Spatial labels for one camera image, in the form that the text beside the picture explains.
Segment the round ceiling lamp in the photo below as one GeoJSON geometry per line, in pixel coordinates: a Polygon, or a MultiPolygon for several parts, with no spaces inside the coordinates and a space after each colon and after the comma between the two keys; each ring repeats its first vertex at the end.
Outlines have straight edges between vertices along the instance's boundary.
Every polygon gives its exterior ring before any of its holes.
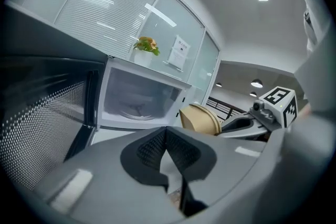
{"type": "Polygon", "coordinates": [[[251,85],[256,88],[262,88],[262,82],[260,79],[255,79],[254,81],[251,82],[251,85]]]}

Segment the perforated metal panel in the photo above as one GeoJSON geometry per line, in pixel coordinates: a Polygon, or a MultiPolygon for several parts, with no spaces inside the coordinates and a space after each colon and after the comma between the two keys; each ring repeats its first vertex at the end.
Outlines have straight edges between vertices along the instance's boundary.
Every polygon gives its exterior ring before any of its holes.
{"type": "Polygon", "coordinates": [[[6,117],[0,160],[8,177],[33,189],[63,162],[83,122],[85,82],[49,94],[6,117]]]}
{"type": "Polygon", "coordinates": [[[137,156],[141,162],[155,170],[160,171],[161,158],[166,151],[166,138],[165,133],[161,132],[156,135],[137,150],[137,156]]]}
{"type": "Polygon", "coordinates": [[[167,150],[180,173],[201,157],[201,151],[196,146],[173,133],[167,135],[167,150]]]}

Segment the ceiling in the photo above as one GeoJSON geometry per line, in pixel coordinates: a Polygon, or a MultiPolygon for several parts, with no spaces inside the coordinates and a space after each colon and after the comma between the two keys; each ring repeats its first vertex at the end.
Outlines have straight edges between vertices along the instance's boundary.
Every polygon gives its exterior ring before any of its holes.
{"type": "Polygon", "coordinates": [[[304,95],[295,78],[248,66],[222,63],[216,77],[216,83],[218,82],[222,84],[223,89],[248,96],[251,92],[256,92],[257,96],[260,97],[277,86],[295,90],[298,100],[302,100],[304,95]],[[261,89],[251,85],[251,82],[255,79],[262,81],[263,87],[261,89]]]}
{"type": "Polygon", "coordinates": [[[304,0],[201,1],[224,33],[224,60],[250,62],[291,73],[305,60],[304,0]],[[258,62],[251,54],[264,55],[269,61],[258,62]]]}

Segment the beige bowl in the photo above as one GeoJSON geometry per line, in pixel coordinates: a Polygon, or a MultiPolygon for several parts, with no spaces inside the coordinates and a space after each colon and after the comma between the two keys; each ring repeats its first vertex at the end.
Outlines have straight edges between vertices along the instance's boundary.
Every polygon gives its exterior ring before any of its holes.
{"type": "Polygon", "coordinates": [[[217,115],[201,105],[190,104],[180,110],[180,117],[182,127],[185,129],[210,135],[222,131],[217,115]]]}

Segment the white label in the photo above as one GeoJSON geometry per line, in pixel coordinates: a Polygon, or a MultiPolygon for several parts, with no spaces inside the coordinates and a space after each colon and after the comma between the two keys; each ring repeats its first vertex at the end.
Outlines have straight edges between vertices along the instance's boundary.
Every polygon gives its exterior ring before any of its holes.
{"type": "Polygon", "coordinates": [[[244,148],[241,146],[237,147],[235,152],[241,153],[247,156],[255,157],[255,158],[258,158],[260,156],[260,152],[248,150],[247,148],[244,148]]]}
{"type": "Polygon", "coordinates": [[[51,201],[50,206],[62,214],[67,214],[92,180],[91,172],[79,169],[73,179],[51,201]]]}
{"type": "Polygon", "coordinates": [[[180,70],[183,69],[190,45],[188,45],[182,38],[176,36],[175,43],[168,58],[168,63],[176,66],[180,70]]]}

